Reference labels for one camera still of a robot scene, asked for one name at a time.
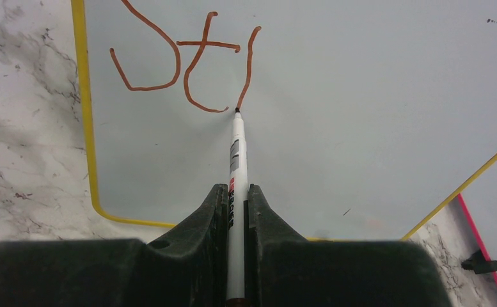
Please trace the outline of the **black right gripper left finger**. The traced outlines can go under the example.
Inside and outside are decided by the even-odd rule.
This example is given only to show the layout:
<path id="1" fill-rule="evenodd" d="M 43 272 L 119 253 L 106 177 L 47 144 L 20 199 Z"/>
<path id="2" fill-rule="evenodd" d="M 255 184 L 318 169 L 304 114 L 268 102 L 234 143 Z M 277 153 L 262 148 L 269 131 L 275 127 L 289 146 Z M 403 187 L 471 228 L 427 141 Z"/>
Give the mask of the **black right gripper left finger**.
<path id="1" fill-rule="evenodd" d="M 0 242 L 0 306 L 221 306 L 227 188 L 152 242 Z"/>

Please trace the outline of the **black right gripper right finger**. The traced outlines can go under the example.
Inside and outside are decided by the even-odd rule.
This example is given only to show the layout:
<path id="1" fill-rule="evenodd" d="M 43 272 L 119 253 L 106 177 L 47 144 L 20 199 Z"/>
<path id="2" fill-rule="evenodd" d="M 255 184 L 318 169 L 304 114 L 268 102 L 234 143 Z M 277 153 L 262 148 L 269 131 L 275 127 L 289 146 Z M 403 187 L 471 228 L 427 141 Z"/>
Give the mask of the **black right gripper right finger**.
<path id="1" fill-rule="evenodd" d="M 248 192 L 246 290 L 254 306 L 450 306 L 433 259 L 400 240 L 310 241 Z"/>

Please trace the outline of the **white brown whiteboard marker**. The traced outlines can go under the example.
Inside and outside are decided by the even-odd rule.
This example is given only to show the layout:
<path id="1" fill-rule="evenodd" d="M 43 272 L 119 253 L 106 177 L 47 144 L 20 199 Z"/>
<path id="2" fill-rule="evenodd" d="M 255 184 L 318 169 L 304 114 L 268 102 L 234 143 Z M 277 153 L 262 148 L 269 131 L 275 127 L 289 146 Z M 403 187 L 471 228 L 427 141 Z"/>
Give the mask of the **white brown whiteboard marker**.
<path id="1" fill-rule="evenodd" d="M 248 200 L 247 144 L 244 120 L 235 109 L 230 147 L 230 182 L 228 184 L 228 260 L 226 306 L 249 306 L 245 288 L 244 202 Z"/>

